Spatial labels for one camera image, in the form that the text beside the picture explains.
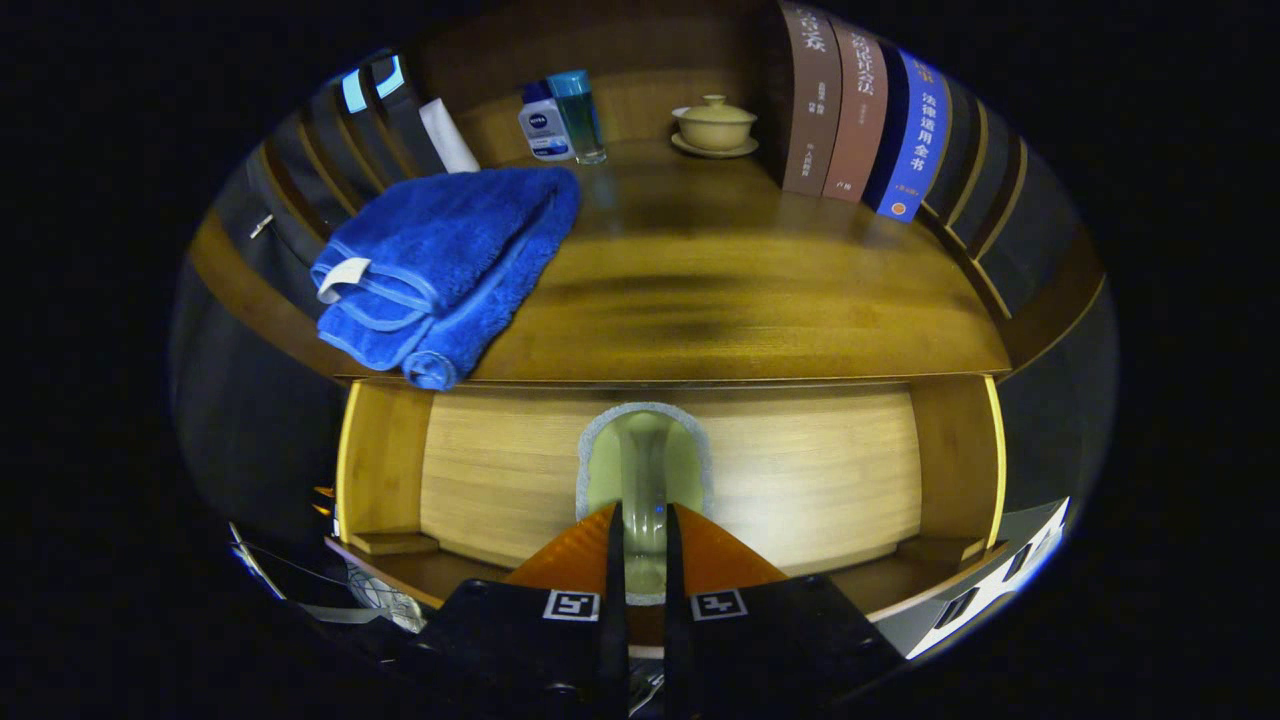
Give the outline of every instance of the white bottle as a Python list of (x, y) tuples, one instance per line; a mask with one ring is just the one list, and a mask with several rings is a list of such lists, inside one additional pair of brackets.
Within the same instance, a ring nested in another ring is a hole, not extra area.
[(572, 158), (573, 143), (568, 141), (564, 119), (547, 81), (526, 85), (522, 99), (525, 109), (520, 111), (520, 129), (529, 140), (534, 158), (548, 163)]

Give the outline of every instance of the book spine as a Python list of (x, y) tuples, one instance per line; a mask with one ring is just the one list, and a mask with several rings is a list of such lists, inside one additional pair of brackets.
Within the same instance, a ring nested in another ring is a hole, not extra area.
[(937, 213), (943, 224), (950, 224), (951, 210), (965, 196), (969, 176), (978, 160), (979, 120), (972, 95), (948, 77), (942, 78), (947, 90), (948, 129), (938, 174), (924, 202)]
[(840, 18), (831, 18), (831, 28), (840, 47), (844, 87), (836, 145), (822, 195), (858, 202), (884, 131), (888, 76), (879, 42)]
[(904, 223), (915, 218), (933, 184), (947, 133), (947, 92), (942, 76), (901, 49), (906, 69), (906, 123), (897, 161), (876, 208)]
[(791, 41), (795, 97), (782, 190), (822, 196), (840, 122), (840, 50), (826, 17), (781, 0)]

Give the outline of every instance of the folded towel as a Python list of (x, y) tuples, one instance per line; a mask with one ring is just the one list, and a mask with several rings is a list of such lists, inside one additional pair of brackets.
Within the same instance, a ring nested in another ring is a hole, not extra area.
[(406, 361), (420, 387), (448, 389), (506, 328), (577, 215), (563, 168), (481, 170), (399, 183), (339, 228), (312, 266), (337, 281), (320, 337), (375, 370)]

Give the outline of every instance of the bottle cap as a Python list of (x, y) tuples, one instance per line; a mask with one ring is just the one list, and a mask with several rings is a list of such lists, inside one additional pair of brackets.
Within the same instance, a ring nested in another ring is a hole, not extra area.
[(591, 83), (586, 79), (586, 70), (570, 70), (556, 73), (547, 78), (556, 97), (568, 97), (572, 95), (585, 95), (591, 92)]
[(525, 105), (530, 102), (538, 102), (539, 100), (550, 100), (552, 88), (547, 86), (547, 81), (540, 79), (538, 82), (525, 83), (525, 91), (521, 95), (521, 101)]

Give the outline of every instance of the book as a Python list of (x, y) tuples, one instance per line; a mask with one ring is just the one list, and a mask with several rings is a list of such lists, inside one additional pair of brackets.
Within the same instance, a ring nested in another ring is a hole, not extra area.
[(1019, 141), (998, 113), (993, 113), (982, 100), (977, 100), (975, 104), (987, 129), (987, 141), (973, 170), (969, 196), (955, 209), (955, 218), (951, 220), (951, 229), (966, 247), (983, 240), (983, 233), (979, 231), (992, 208), (1000, 204), (1001, 188), (1007, 186), (1010, 160), (1016, 155), (1012, 146)]
[(881, 215), (910, 223), (937, 174), (947, 138), (942, 76), (901, 49), (884, 53), (890, 101), (864, 200)]
[(840, 18), (828, 19), (840, 49), (842, 90), (836, 145), (822, 196), (858, 202), (884, 131), (888, 76), (884, 53), (874, 37)]
[(814, 8), (780, 0), (791, 45), (792, 97), (782, 190), (822, 196), (840, 122), (836, 35)]

